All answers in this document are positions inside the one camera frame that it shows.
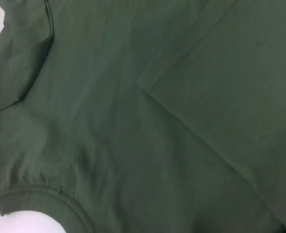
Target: stitching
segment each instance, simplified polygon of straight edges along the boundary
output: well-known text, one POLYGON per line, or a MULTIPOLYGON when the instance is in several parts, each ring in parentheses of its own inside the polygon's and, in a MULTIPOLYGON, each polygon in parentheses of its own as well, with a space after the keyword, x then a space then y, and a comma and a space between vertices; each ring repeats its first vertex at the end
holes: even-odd
POLYGON ((85 215, 88 218, 88 220, 91 223, 92 230, 95 232, 95 227, 94 227, 93 221, 89 218, 88 214, 82 208, 80 203, 77 200, 75 200, 74 198, 72 198, 70 195, 65 193, 63 190, 55 188, 55 187, 52 187, 50 185, 38 185, 38 184, 25 185, 25 186, 17 186, 17 187, 13 187, 13 188, 10 188, 10 189, 7 189, 7 190, 3 190, 3 191, 0 191, 0 201, 2 199, 6 198, 7 196, 12 195, 12 194, 25 193, 25 192, 29 192, 29 193, 35 192, 35 193, 40 193, 40 194, 46 194, 46 195, 49 195, 51 197, 54 197, 54 198, 58 199, 63 204, 66 204, 66 206, 80 220, 80 222, 84 226, 86 232, 88 232, 88 228, 87 228, 85 222, 82 220, 80 214, 72 207, 72 206, 77 206, 77 208, 79 209, 79 212, 81 212, 81 214, 85 215))

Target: white background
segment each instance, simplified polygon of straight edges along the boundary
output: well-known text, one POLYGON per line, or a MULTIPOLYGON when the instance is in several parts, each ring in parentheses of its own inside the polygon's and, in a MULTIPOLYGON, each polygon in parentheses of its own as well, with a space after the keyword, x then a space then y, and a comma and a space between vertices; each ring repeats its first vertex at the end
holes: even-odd
MULTIPOLYGON (((0 32, 4 12, 0 8, 0 32)), ((0 216, 0 233, 64 233, 62 226, 45 214, 33 211, 14 212, 0 216)))

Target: shirt hem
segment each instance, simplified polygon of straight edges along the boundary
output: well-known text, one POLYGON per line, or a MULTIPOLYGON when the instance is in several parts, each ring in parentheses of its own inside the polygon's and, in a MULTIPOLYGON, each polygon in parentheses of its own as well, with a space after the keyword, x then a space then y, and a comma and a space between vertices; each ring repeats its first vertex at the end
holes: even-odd
POLYGON ((0 192, 0 214, 37 211, 59 222, 67 233, 95 233, 83 208, 62 190, 28 185, 0 192))

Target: t-shirt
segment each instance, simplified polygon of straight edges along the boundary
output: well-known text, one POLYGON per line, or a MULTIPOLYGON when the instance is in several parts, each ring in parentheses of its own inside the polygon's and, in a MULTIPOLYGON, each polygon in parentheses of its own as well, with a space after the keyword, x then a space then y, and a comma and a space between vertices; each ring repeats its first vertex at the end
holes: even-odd
POLYGON ((2 215, 286 232, 286 0, 0 6, 2 215))

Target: green t-shirt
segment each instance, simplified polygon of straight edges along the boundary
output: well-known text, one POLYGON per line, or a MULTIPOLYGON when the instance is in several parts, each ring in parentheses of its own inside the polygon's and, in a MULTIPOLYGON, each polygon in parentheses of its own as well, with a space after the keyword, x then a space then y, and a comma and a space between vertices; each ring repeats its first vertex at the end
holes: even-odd
POLYGON ((0 6, 2 215, 286 232, 286 0, 0 6))

